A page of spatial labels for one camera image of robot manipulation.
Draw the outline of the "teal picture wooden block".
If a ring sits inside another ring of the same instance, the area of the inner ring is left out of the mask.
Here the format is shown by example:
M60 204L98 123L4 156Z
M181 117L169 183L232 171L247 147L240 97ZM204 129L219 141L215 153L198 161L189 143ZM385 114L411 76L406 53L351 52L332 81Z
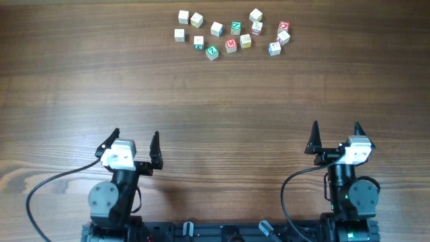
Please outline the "teal picture wooden block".
M194 36L193 46L195 50L203 50L204 49L204 37L203 36Z

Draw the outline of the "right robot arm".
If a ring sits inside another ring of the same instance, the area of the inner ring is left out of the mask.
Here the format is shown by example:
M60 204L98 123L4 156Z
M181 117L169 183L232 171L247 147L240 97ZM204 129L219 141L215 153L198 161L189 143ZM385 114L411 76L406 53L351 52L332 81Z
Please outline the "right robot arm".
M354 133L337 148L324 148L318 122L314 121L304 153L314 155L314 165L327 169L325 199L331 211L320 216L321 241L379 241L378 228L370 219L376 215L380 184L372 177L355 174L369 161L376 148L359 122Z

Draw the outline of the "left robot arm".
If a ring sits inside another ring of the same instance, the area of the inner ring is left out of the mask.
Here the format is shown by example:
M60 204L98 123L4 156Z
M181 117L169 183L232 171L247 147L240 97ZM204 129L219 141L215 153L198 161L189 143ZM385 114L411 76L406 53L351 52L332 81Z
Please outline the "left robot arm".
M149 162L135 159L135 142L120 138L119 128L98 146L95 156L112 178L94 185L88 195L91 221L82 226L81 241L152 241L142 218L135 215L141 207L134 208L133 203L135 195L142 197L139 177L151 176L154 170L163 168L159 132L152 137Z

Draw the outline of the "green Z wooden block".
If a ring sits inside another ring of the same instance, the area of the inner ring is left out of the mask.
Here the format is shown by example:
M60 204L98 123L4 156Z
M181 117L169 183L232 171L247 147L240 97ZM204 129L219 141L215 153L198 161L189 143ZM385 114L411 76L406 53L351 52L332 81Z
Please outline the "green Z wooden block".
M213 61L214 59L218 58L219 50L215 46L210 46L206 49L206 56L210 61Z

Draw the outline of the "red M wooden block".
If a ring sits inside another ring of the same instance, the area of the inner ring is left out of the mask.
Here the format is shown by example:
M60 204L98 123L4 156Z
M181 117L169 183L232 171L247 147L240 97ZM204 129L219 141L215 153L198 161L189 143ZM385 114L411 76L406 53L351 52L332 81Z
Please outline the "red M wooden block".
M227 53L236 52L237 51L236 40L234 38L226 40L225 47L226 47Z

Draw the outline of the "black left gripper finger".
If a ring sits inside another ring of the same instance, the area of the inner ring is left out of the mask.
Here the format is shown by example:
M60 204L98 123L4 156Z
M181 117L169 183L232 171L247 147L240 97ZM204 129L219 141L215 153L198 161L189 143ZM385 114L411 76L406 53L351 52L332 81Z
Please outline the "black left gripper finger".
M151 164L153 169L162 170L163 169L163 156L161 154L159 131L156 131L153 135L149 156L151 159Z
M119 137L120 129L115 128L114 131L96 148L95 156L101 158L107 149L110 149L114 141Z

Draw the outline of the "yellow K wooden block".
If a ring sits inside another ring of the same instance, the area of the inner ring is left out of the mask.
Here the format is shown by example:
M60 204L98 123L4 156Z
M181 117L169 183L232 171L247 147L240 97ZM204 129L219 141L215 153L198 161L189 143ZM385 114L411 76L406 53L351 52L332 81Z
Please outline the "yellow K wooden block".
M251 36L249 34L244 34L240 36L241 48L250 48L252 45Z

